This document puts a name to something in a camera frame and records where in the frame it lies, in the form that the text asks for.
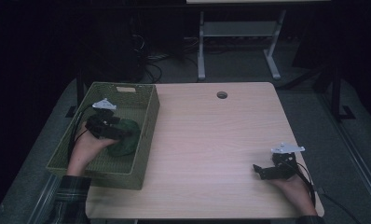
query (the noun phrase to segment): dark sleeve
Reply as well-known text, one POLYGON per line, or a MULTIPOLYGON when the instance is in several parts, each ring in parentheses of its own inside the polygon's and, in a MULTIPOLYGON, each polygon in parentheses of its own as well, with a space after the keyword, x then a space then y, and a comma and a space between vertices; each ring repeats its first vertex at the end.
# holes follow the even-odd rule
POLYGON ((65 175, 46 223, 89 223, 86 200, 90 178, 65 175))
POLYGON ((295 224, 324 224, 324 219, 318 216, 306 216, 296 219, 295 224))

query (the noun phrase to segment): human hand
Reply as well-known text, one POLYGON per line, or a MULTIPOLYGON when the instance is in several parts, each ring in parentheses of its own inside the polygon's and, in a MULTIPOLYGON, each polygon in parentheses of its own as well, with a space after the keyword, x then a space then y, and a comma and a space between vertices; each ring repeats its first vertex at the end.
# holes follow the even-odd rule
POLYGON ((298 175, 293 175, 288 179, 272 179, 268 182, 278 187, 302 216, 317 216, 308 187, 298 175))
POLYGON ((105 148, 117 140, 98 139, 85 127, 86 122, 81 125, 81 130, 76 135, 76 144, 73 148, 72 157, 67 167, 67 175, 82 176, 88 164, 105 148))

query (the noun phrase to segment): wooden table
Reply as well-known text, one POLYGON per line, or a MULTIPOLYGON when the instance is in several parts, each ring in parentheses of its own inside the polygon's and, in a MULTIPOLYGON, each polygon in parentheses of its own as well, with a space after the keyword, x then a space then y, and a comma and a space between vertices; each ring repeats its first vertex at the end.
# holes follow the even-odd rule
MULTIPOLYGON (((253 164, 273 165, 272 147, 296 145, 270 83, 159 84, 157 89, 161 106, 143 189, 91 187, 90 218, 298 216, 253 170, 253 164), (219 91, 227 98, 219 99, 219 91)), ((319 198, 317 210, 321 216, 319 198)))

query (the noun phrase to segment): gray carpet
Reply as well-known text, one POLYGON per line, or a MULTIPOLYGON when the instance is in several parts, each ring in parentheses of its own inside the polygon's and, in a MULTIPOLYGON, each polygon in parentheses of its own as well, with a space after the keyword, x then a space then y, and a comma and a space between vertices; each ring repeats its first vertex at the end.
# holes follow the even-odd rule
MULTIPOLYGON (((273 80, 261 51, 265 45, 266 43, 259 43, 247 49, 207 54, 205 82, 267 81, 275 86, 281 86, 307 71, 291 67, 297 43, 284 42, 278 45, 274 54, 282 79, 273 80)), ((197 54, 191 53, 187 57, 188 59, 183 61, 166 59, 155 63, 163 72, 161 82, 196 82, 197 54)), ((154 70, 154 67, 150 67, 150 71, 158 74, 158 70, 154 70)), ((142 82, 148 83, 148 81, 146 77, 142 82)), ((337 124, 332 121, 331 115, 327 112, 322 96, 311 90, 313 81, 314 78, 307 80, 290 91, 278 91, 286 116, 298 144, 307 149, 303 156, 316 188, 324 188, 329 196, 348 207, 361 223, 371 224, 370 193, 337 131, 337 124)), ((350 107, 356 119, 343 120, 341 125, 361 150, 360 154, 371 170, 371 117, 359 102, 352 87, 346 82, 343 82, 342 104, 350 107)), ((50 174, 45 166, 70 122, 65 115, 72 105, 76 105, 74 81, 69 84, 53 108, 46 126, 36 139, 27 160, 3 200, 0 208, 0 224, 28 223, 31 215, 34 217, 30 223, 42 222, 41 217, 47 213, 49 206, 43 208, 40 206, 34 210, 35 206, 39 203, 43 204, 39 201, 39 197, 47 182, 53 181, 54 187, 58 183, 58 180, 49 179, 50 174)), ((322 196, 321 198, 326 223, 353 223, 336 205, 322 196)), ((93 220, 93 223, 105 223, 105 221, 93 220)), ((108 220, 107 223, 132 223, 132 221, 108 220)), ((272 220, 272 223, 283 224, 294 223, 294 221, 272 220)))

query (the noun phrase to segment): basket handle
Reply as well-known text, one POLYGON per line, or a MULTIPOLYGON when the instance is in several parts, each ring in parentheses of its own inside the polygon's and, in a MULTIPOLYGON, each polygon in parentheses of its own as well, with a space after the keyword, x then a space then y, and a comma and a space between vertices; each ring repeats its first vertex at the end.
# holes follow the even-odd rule
POLYGON ((117 86, 116 89, 119 92, 136 92, 136 88, 130 86, 117 86))

